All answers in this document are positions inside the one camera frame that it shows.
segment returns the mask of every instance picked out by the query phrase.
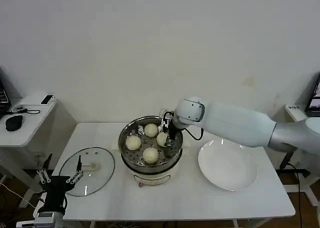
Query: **small white desk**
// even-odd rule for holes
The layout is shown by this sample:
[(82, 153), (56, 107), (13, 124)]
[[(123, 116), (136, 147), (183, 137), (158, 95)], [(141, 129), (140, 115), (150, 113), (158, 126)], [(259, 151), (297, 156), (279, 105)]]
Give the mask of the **small white desk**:
[(23, 113), (23, 122), (20, 129), (9, 132), (6, 130), (6, 120), (17, 114), (5, 115), (0, 119), (0, 165), (7, 169), (12, 175), (21, 180), (34, 192), (41, 192), (41, 186), (34, 181), (22, 168), (12, 161), (10, 148), (24, 147), (32, 139), (41, 124), (51, 113), (57, 102), (53, 101), (48, 106), (28, 106), (27, 109), (38, 109), (39, 114), (31, 115)]
[[(258, 227), (271, 218), (290, 217), (295, 209), (287, 196), (268, 156), (262, 147), (247, 148), (255, 157), (259, 174), (247, 190), (229, 192), (211, 184), (198, 166), (202, 144), (215, 138), (204, 133), (199, 142), (187, 133), (183, 139), (189, 147), (183, 152), (177, 174), (167, 183), (143, 186), (129, 173), (117, 149), (118, 136), (126, 123), (80, 123), (76, 126), (53, 175), (58, 175), (64, 162), (75, 152), (87, 147), (102, 147), (115, 158), (112, 178), (98, 192), (87, 197), (67, 195), (66, 221), (181, 221), (266, 219), (252, 221)], [(196, 136), (200, 129), (189, 128)]]

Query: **cable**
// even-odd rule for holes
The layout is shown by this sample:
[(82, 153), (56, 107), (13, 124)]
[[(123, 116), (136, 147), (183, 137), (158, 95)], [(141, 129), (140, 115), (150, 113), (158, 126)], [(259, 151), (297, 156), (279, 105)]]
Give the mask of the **cable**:
[[(288, 165), (292, 166), (296, 170), (296, 167), (294, 165), (290, 164), (289, 162), (288, 162)], [(300, 178), (299, 178), (299, 174), (298, 173), (296, 173), (296, 178), (298, 180), (298, 206), (299, 206), (300, 228), (302, 228), (302, 216), (301, 216), (301, 205), (300, 205), (300, 193), (301, 193), (301, 191), (300, 191)]]
[(64, 195), (64, 202), (65, 202), (64, 210), (66, 210), (66, 209), (67, 209), (67, 206), (68, 206), (68, 200), (67, 200), (66, 195)]
[(200, 138), (195, 138), (194, 135), (192, 135), (191, 132), (190, 132), (187, 128), (184, 128), (184, 129), (182, 129), (182, 130), (186, 130), (186, 132), (188, 132), (189, 135), (190, 135), (193, 139), (195, 139), (196, 141), (200, 141), (200, 140), (202, 139), (202, 137), (204, 136), (204, 130), (203, 130), (203, 128), (201, 128)]
[(24, 108), (24, 107), (18, 107), (15, 109), (16, 111), (13, 112), (13, 111), (6, 111), (4, 112), (5, 114), (19, 114), (19, 113), (28, 113), (28, 114), (31, 114), (31, 115), (36, 115), (36, 114), (39, 114), (40, 113), (40, 110), (39, 109), (27, 109), (27, 108)]
[(27, 201), (26, 199), (24, 199), (22, 196), (20, 196), (19, 194), (11, 191), (6, 185), (4, 185), (4, 184), (0, 184), (0, 185), (4, 186), (4, 187), (5, 187), (8, 191), (10, 191), (11, 193), (16, 194), (18, 197), (20, 197), (22, 200), (24, 200), (25, 202), (27, 202), (27, 203), (28, 203), (30, 206), (32, 206), (33, 208), (36, 208), (34, 205), (32, 205), (30, 202), (28, 202), (28, 201)]

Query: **floor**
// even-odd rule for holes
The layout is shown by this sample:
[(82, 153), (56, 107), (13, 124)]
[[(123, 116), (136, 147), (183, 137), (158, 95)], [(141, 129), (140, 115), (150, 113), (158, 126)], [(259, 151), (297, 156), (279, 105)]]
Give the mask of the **floor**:
[[(280, 179), (284, 185), (295, 184), (296, 180), (293, 175), (283, 174)], [(4, 183), (14, 192), (24, 195), (27, 188), (16, 178), (6, 180)], [(311, 187), (317, 197), (320, 197), (320, 182), (313, 184)], [(298, 213), (298, 194), (291, 193), (289, 197), (296, 208), (296, 215), (290, 218), (273, 219), (261, 226), (261, 228), (299, 228), (300, 220)], [(34, 196), (31, 203), (35, 206), (38, 202), (38, 196)], [(7, 191), (3, 186), (0, 187), (0, 222), (5, 224), (7, 228), (14, 228), (17, 221), (27, 221), (33, 219), (34, 209), (28, 206), (25, 209), (19, 208), (20, 199), (18, 196)], [(302, 224), (304, 228), (319, 228), (317, 208), (312, 207), (306, 196), (301, 194), (301, 214)], [(239, 226), (243, 227), (247, 221), (239, 221)], [(81, 222), (75, 224), (76, 228), (89, 228), (89, 222)], [(119, 222), (100, 222), (96, 224), (97, 228), (227, 228), (233, 227), (232, 221), (183, 221), (183, 222), (136, 222), (136, 223), (119, 223)]]

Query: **computer mouse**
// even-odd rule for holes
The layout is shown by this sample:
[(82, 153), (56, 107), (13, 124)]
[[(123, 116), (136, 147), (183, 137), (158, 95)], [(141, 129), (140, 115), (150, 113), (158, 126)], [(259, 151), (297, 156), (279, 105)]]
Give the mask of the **computer mouse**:
[(13, 132), (13, 131), (18, 130), (22, 125), (23, 119), (24, 119), (23, 115), (17, 115), (17, 116), (13, 116), (13, 117), (8, 118), (5, 121), (6, 130), (9, 132)]

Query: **metal pot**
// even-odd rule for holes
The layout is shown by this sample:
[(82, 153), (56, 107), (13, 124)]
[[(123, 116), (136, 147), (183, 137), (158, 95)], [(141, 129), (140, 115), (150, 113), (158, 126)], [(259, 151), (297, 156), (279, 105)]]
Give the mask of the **metal pot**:
[[(176, 140), (170, 147), (161, 147), (157, 144), (156, 137), (151, 138), (141, 132), (141, 129), (149, 123), (160, 126), (161, 118), (158, 116), (145, 116), (130, 122), (121, 131), (118, 146), (122, 160), (129, 169), (143, 175), (157, 175), (168, 171), (180, 160), (183, 151), (183, 135), (182, 132), (178, 132)], [(135, 151), (131, 151), (126, 147), (126, 139), (131, 135), (137, 135), (141, 139), (141, 146)], [(154, 147), (158, 150), (159, 159), (154, 164), (148, 164), (143, 159), (143, 152), (148, 147)]]

